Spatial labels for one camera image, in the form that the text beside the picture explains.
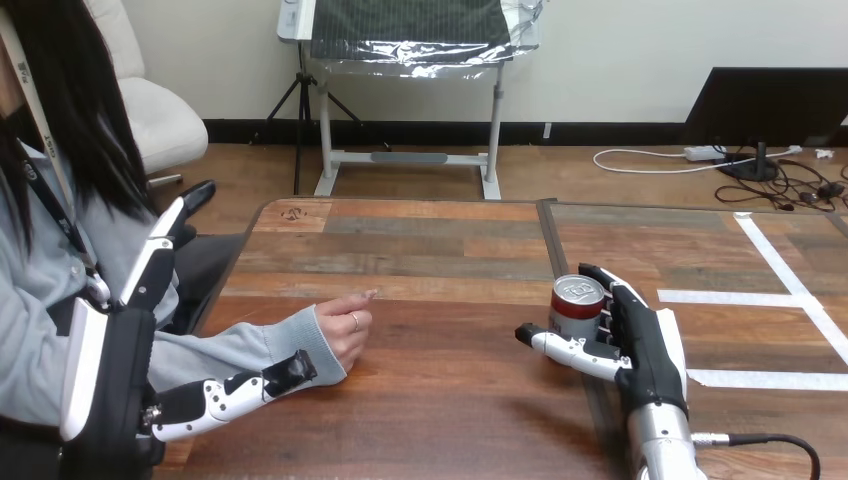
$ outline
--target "monitor stand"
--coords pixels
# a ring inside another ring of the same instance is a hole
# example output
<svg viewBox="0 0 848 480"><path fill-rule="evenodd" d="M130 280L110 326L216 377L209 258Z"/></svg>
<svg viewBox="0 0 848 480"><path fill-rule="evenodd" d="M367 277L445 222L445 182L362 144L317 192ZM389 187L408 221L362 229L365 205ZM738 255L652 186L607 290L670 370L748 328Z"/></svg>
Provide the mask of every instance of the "monitor stand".
<svg viewBox="0 0 848 480"><path fill-rule="evenodd" d="M747 160L752 158L747 153L728 153L722 160L716 160L716 164L724 164L729 162L738 162L739 160ZM757 144L757 156L753 162L745 162L740 165L728 165L719 167L718 170L725 175L729 175L739 180L747 180L749 182L769 182L777 178L777 163L769 160L766 157L766 143L759 142Z"/></svg>

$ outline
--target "prosthetic hand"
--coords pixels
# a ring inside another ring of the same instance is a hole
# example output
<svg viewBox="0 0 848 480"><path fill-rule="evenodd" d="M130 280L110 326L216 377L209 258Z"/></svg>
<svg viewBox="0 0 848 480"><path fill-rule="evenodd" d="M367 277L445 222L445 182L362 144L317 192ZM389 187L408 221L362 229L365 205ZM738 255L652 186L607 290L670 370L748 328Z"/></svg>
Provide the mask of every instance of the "prosthetic hand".
<svg viewBox="0 0 848 480"><path fill-rule="evenodd" d="M558 363L615 382L637 480L706 480L689 431L686 365L674 313L651 310L627 282L603 268L581 264L579 273L608 290L618 348L533 324L519 327L516 338Z"/></svg>
<svg viewBox="0 0 848 480"><path fill-rule="evenodd" d="M131 478L161 462L164 442L225 425L317 375L305 351L261 372L157 393L147 383L156 319L171 285L174 238L215 192L177 198L146 240L116 301L99 277L77 299L69 336L60 434L64 478Z"/></svg>

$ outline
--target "woman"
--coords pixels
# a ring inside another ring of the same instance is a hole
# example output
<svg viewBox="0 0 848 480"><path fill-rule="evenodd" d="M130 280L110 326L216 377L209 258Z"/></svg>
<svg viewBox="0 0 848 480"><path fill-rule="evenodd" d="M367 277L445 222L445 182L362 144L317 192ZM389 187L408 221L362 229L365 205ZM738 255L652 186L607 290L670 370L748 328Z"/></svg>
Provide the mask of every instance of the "woman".
<svg viewBox="0 0 848 480"><path fill-rule="evenodd" d="M67 351L56 322L70 315L68 299L81 294L86 272L79 251L27 184L23 160L29 157L65 210L75 212L113 297L155 216L109 53L83 0L0 0L0 7L24 47L73 203L67 205L41 153L16 65L0 48L0 416L56 426ZM275 325L239 324L208 339L158 332L149 381L164 391L224 379L304 349L318 371L306 386L336 384L362 353L374 294L310 307ZM181 301L172 286L155 309L157 326L170 324ZM0 457L7 460L9 435L0 423L0 451L6 452Z"/></svg>

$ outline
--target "soda can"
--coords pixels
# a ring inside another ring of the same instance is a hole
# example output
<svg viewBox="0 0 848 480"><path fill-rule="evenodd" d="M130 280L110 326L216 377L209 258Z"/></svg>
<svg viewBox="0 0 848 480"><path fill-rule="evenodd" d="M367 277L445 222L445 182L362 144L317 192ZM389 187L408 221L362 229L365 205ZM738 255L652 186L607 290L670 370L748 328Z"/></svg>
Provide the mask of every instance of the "soda can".
<svg viewBox="0 0 848 480"><path fill-rule="evenodd" d="M560 335L594 341L604 308L604 287L583 275L564 275L554 282L550 328Z"/></svg>

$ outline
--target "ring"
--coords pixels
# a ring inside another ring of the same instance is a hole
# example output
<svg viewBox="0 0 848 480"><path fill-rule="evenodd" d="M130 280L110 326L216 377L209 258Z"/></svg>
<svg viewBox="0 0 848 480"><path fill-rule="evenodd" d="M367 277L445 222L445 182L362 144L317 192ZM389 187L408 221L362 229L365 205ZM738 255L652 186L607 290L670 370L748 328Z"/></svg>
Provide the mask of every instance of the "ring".
<svg viewBox="0 0 848 480"><path fill-rule="evenodd" d="M356 322L356 326L353 328L353 333L356 333L359 331L359 319L356 318L356 313L354 312L351 312L350 316L353 317L353 321Z"/></svg>

